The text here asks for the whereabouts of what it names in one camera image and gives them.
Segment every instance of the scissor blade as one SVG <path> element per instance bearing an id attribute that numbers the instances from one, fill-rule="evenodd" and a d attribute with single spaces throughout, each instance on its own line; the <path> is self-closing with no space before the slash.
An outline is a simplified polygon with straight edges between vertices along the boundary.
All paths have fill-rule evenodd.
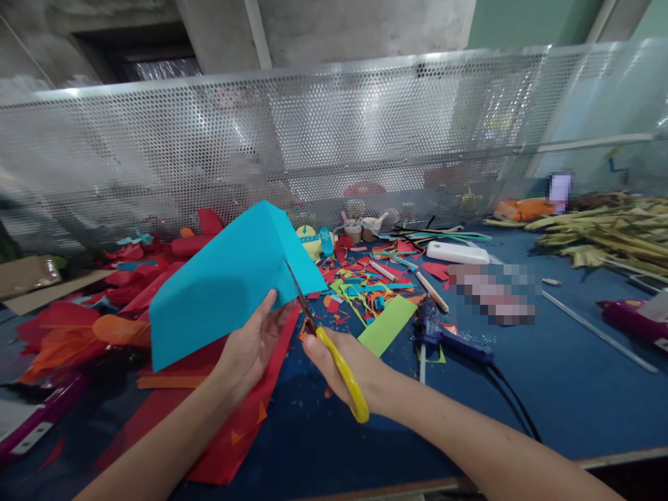
<path id="1" fill-rule="evenodd" d="M 299 284 L 297 283 L 297 279 L 294 276 L 294 273 L 292 273 L 292 268 L 290 267 L 290 263 L 287 260 L 285 260 L 285 264 L 287 264 L 287 269 L 289 270 L 290 275 L 292 275 L 292 280 L 294 280 L 295 287 L 297 287 L 297 292 L 299 293 L 299 299 L 306 304 L 306 298 L 304 297 L 304 294 L 301 291 L 301 287 L 299 287 Z"/>
<path id="2" fill-rule="evenodd" d="M 313 316 L 313 311 L 311 310 L 310 306 L 306 302 L 306 297 L 304 297 L 304 294 L 301 291 L 301 287 L 299 287 L 299 284 L 297 283 L 297 279 L 294 276 L 294 273 L 292 273 L 292 268 L 290 267 L 290 263 L 285 260 L 285 264 L 287 265 L 287 269 L 290 271 L 290 275 L 292 275 L 292 280 L 294 280 L 294 284 L 297 287 L 297 292 L 299 293 L 299 304 L 301 304 L 301 309 L 304 310 L 304 314 L 306 315 L 306 320 L 308 321 L 311 331 L 313 334 L 315 334 L 315 317 Z"/>

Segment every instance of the scissors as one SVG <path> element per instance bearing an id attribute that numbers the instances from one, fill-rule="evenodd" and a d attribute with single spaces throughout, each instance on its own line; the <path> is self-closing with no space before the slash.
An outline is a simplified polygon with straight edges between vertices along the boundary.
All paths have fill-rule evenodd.
<path id="1" fill-rule="evenodd" d="M 306 324 L 308 325 L 309 330 L 313 335 L 315 335 L 315 337 L 318 338 L 322 344 L 325 345 L 325 347 L 329 350 L 329 353 L 332 355 L 334 363 L 336 364 L 336 368 L 339 369 L 339 373 L 341 374 L 343 381 L 346 383 L 346 387 L 348 388 L 351 397 L 353 397 L 353 403 L 355 406 L 350 406 L 350 410 L 353 412 L 353 416 L 355 416 L 355 419 L 357 419 L 358 423 L 366 423 L 366 421 L 369 420 L 369 406 L 367 405 L 367 401 L 365 400 L 364 394 L 362 393 L 362 388 L 360 388 L 360 385 L 357 383 L 357 380 L 355 379 L 353 372 L 350 370 L 350 367 L 348 367 L 346 360 L 336 349 L 336 346 L 334 346 L 334 343 L 332 343 L 332 341 L 329 339 L 325 333 L 325 330 L 322 328 L 322 326 L 316 323 L 313 310 L 311 310 L 311 307 L 306 302 L 304 294 L 301 292 L 301 288 L 297 283 L 297 279 L 294 277 L 294 273 L 292 273 L 290 263 L 285 260 L 285 264 L 287 264 L 287 269 L 290 271 L 292 280 L 294 280 L 294 284 L 297 287 L 297 292 L 299 293 L 299 304 L 301 305 L 301 309 L 306 315 Z"/>

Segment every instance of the green wall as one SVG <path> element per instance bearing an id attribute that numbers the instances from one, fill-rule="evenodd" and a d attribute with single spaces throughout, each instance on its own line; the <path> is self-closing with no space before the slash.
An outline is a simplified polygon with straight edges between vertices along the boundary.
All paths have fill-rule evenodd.
<path id="1" fill-rule="evenodd" d="M 578 45 L 587 39 L 602 4 L 603 0 L 477 0 L 468 48 Z"/>
<path id="2" fill-rule="evenodd" d="M 636 26 L 631 40 L 658 36 L 668 36 L 668 0 L 652 0 Z"/>

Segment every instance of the yellow scissors handle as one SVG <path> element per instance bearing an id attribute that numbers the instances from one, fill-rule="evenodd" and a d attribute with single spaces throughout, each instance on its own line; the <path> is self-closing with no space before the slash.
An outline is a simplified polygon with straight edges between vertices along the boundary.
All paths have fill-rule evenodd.
<path id="1" fill-rule="evenodd" d="M 367 405 L 367 401 L 362 393 L 362 388 L 360 388 L 360 385 L 357 383 L 353 372 L 350 370 L 350 367 L 348 367 L 346 360 L 341 356 L 341 353 L 336 349 L 336 346 L 334 346 L 334 343 L 332 343 L 327 334 L 325 334 L 325 330 L 322 327 L 318 327 L 315 330 L 315 335 L 329 350 L 329 353 L 332 355 L 334 363 L 336 364 L 336 368 L 339 369 L 339 373 L 341 374 L 343 381 L 346 383 L 350 395 L 353 397 L 355 406 L 350 407 L 350 410 L 353 411 L 353 416 L 355 416 L 358 423 L 366 423 L 366 421 L 369 420 L 369 406 Z"/>

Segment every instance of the hand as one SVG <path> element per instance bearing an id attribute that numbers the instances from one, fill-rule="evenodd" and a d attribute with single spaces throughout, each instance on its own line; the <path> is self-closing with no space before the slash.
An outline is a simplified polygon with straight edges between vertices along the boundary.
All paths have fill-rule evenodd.
<path id="1" fill-rule="evenodd" d="M 288 303 L 270 313 L 275 302 L 276 290 L 272 289 L 246 324 L 229 334 L 223 354 L 211 373 L 214 379 L 228 385 L 238 401 L 262 378 L 294 307 L 294 303 Z"/>
<path id="2" fill-rule="evenodd" d="M 367 401 L 369 411 L 374 414 L 386 414 L 387 396 L 392 391 L 391 380 L 395 379 L 399 373 L 381 362 L 380 358 L 350 334 L 338 333 L 327 327 L 323 329 L 353 372 Z M 353 398 L 334 364 L 332 355 L 324 344 L 315 336 L 309 335 L 304 340 L 303 347 L 308 358 L 325 376 L 329 384 L 325 390 L 325 397 L 331 397 L 333 390 L 341 400 L 351 405 Z"/>

